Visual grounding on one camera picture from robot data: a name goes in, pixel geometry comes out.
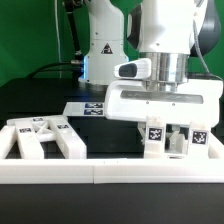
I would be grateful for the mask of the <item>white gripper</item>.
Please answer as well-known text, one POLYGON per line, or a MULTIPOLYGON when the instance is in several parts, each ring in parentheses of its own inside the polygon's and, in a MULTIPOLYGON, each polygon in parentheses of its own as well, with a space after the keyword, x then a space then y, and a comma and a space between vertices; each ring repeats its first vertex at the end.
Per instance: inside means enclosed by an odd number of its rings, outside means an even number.
POLYGON ((180 126, 192 121, 214 127, 219 122, 219 99, 223 83, 220 80, 189 79, 176 92, 147 90, 143 81, 112 82, 105 96, 107 119, 139 122, 141 142, 145 143, 147 117, 159 117, 171 126, 167 133, 170 147, 181 141, 180 126))

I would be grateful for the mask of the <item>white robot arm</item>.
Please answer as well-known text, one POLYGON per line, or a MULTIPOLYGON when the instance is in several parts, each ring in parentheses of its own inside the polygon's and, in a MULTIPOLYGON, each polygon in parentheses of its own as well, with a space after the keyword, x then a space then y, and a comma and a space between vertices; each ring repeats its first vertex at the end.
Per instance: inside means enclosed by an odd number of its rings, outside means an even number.
POLYGON ((188 71, 191 55, 201 58, 214 45, 204 37, 209 21, 218 26, 213 0, 142 0, 131 12, 129 43, 135 61, 123 53, 123 28, 109 0, 85 0, 90 14, 90 50, 82 82, 105 86, 105 116, 187 126, 189 142, 205 145, 219 119, 223 82, 210 72, 188 71))

